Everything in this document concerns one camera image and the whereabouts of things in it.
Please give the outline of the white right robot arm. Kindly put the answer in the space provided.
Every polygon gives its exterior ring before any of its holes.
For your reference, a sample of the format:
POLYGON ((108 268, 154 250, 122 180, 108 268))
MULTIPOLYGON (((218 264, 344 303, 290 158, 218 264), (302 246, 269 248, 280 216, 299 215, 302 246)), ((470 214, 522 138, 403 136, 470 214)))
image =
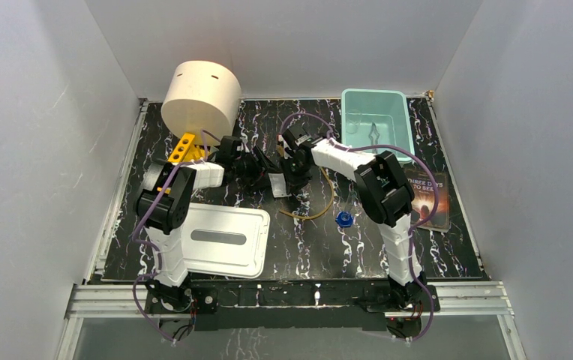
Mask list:
POLYGON ((383 240, 391 302, 402 311, 411 310, 421 299, 422 273, 411 239, 415 194, 395 154, 350 148, 311 135, 299 125, 285 130, 277 141, 289 191, 308 183, 312 167, 332 170, 353 182, 362 209, 377 224, 383 240))

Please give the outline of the white paper packet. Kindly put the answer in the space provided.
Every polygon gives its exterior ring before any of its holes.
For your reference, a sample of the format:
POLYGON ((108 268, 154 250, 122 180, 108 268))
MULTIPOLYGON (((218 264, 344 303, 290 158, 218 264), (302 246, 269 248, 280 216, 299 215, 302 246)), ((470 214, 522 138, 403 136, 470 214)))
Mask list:
POLYGON ((290 195, 286 179, 282 172, 270 172, 268 178, 271 185, 271 193, 275 199, 288 197, 290 195))

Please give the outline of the small clear glass beaker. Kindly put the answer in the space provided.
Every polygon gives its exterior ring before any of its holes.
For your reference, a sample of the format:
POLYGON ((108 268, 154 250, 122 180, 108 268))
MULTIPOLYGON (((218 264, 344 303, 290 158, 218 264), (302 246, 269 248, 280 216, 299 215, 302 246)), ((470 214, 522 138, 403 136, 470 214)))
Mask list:
POLYGON ((348 112, 344 128, 348 134, 357 134, 362 128, 363 114, 361 112, 348 112))

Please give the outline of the blue capped clear tube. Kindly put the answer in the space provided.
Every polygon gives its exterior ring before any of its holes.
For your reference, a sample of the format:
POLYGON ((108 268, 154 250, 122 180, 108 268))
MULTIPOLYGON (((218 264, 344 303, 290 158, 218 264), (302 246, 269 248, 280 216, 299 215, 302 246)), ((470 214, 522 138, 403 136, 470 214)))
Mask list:
POLYGON ((355 190, 351 190, 346 198, 346 202, 335 218, 336 224, 342 228, 350 228, 354 223, 353 207, 357 198, 355 190))

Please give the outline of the metal crucible tongs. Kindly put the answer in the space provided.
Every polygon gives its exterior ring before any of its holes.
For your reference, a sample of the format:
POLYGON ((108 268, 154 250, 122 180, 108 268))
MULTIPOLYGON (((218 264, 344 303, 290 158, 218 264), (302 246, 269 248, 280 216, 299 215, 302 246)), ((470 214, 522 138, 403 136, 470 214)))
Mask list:
POLYGON ((370 126, 370 132, 368 134, 371 146, 377 146, 380 144, 380 132, 378 130, 377 124, 372 122, 370 126))

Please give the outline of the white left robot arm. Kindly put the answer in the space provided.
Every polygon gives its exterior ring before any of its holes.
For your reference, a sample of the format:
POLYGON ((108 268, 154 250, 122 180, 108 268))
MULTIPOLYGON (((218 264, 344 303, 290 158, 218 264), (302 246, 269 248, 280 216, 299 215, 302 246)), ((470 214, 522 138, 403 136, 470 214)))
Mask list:
POLYGON ((239 180, 252 191, 270 188, 278 167, 258 147, 236 136, 220 140, 214 154, 185 133, 167 160, 147 170, 134 208, 156 257, 145 282, 149 294, 175 312, 192 303, 190 273, 258 278, 264 269, 270 218, 267 211, 193 203, 194 192, 239 180))

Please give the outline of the yellow test tube rack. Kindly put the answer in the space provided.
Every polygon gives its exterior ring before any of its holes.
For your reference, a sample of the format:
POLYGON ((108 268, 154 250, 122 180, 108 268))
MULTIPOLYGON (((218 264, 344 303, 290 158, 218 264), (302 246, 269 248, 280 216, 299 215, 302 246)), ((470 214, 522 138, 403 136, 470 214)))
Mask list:
POLYGON ((206 152, 201 145, 195 143, 196 138, 197 136, 192 133, 185 133, 166 160, 158 158, 154 160, 153 164, 162 166, 172 164, 172 167, 180 162, 204 164, 206 152))

